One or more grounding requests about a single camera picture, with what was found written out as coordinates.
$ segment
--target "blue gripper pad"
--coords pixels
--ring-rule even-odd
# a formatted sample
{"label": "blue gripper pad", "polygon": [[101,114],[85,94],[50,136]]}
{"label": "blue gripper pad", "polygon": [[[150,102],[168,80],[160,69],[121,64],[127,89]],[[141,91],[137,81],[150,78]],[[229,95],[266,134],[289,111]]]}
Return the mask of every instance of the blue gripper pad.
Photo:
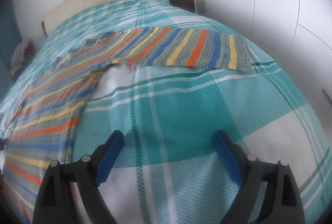
{"label": "blue gripper pad", "polygon": [[97,187],[99,187],[101,183],[106,182],[111,169],[113,168],[113,165],[123,147],[123,142],[123,134],[119,132],[110,147],[105,152],[102,159],[99,161],[97,166],[97,177],[95,179],[95,184]]}
{"label": "blue gripper pad", "polygon": [[236,183],[240,187],[242,185],[240,164],[218,131],[216,131],[213,135],[213,147],[217,151],[219,159],[225,167],[232,182]]}

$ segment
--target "bedsheet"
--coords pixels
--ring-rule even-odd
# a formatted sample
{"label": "bedsheet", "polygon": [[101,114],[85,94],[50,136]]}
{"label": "bedsheet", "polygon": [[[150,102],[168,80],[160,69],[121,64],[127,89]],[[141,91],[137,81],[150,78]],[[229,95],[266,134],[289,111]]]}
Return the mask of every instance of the bedsheet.
{"label": "bedsheet", "polygon": [[[107,31],[141,26],[209,29],[238,35],[216,21],[170,6],[168,0],[123,0],[85,10],[62,23],[43,44],[0,107],[3,118],[20,93],[58,57],[83,40]],[[252,71],[112,65],[79,118],[72,160],[90,154],[115,129],[125,145],[108,180],[99,188],[121,223],[219,223],[238,188],[212,148],[224,129],[246,153],[262,161],[285,159],[299,186],[306,223],[314,223],[331,199],[331,153],[319,120],[278,65],[246,40]],[[7,130],[2,136],[8,136]],[[0,165],[6,152],[1,154]],[[24,165],[20,181],[4,170],[6,198],[30,223],[38,184]],[[16,189],[28,187],[20,197]],[[264,185],[250,217],[255,221]],[[88,222],[79,195],[77,204]]]}

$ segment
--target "wooden bedside table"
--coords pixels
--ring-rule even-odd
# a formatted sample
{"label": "wooden bedside table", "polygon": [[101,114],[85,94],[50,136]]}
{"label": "wooden bedside table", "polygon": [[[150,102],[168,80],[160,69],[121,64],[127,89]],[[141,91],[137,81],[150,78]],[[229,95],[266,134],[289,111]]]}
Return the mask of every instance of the wooden bedside table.
{"label": "wooden bedside table", "polygon": [[174,7],[195,13],[194,0],[169,0],[169,2]]}

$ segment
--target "bed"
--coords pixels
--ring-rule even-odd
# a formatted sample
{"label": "bed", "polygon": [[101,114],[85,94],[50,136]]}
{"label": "bed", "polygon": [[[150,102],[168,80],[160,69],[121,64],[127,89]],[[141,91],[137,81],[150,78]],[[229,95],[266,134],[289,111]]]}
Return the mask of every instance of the bed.
{"label": "bed", "polygon": [[[172,7],[168,0],[90,0],[90,5],[69,13],[68,7],[77,2],[82,0],[65,1],[47,15],[43,29],[48,37],[1,104],[0,129],[24,88],[86,39],[147,26],[239,35],[216,21]],[[212,147],[212,135],[224,129],[247,154],[289,163],[306,223],[316,223],[332,196],[332,158],[324,131],[287,74],[255,44],[247,39],[246,43],[250,73],[111,65],[84,106],[75,136],[59,141],[65,155],[53,149],[49,160],[77,161],[119,129],[124,148],[99,187],[119,224],[220,223],[238,191]],[[1,137],[9,135],[10,128]],[[31,223],[38,182],[46,168],[24,154],[43,148],[24,143],[14,147],[16,155],[6,148],[0,156],[3,194],[19,220]],[[37,182],[30,178],[36,169]],[[258,216],[264,190],[262,184],[250,223]],[[82,221],[89,223],[75,185],[73,192]]]}

